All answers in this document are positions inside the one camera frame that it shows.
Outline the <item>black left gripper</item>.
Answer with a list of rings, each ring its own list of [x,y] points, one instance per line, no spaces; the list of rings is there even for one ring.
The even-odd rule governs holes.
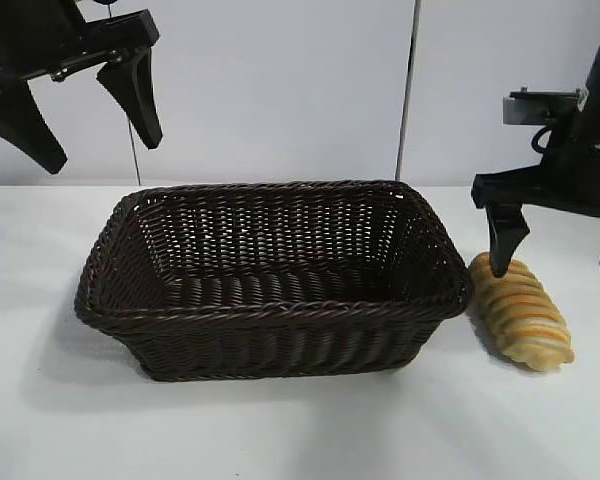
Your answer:
[[[159,31],[148,10],[87,21],[74,1],[0,1],[0,138],[49,174],[67,156],[26,81],[67,77],[106,63],[98,82],[125,112],[143,144],[156,149],[163,132],[152,82]]]

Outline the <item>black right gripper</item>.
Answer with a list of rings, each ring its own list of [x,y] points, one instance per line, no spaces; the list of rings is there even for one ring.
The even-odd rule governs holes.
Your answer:
[[[503,98],[503,122],[538,126],[531,147],[541,160],[474,178],[471,196],[476,207],[486,207],[496,278],[508,272],[530,233],[522,205],[600,218],[600,82],[572,92],[512,91]]]

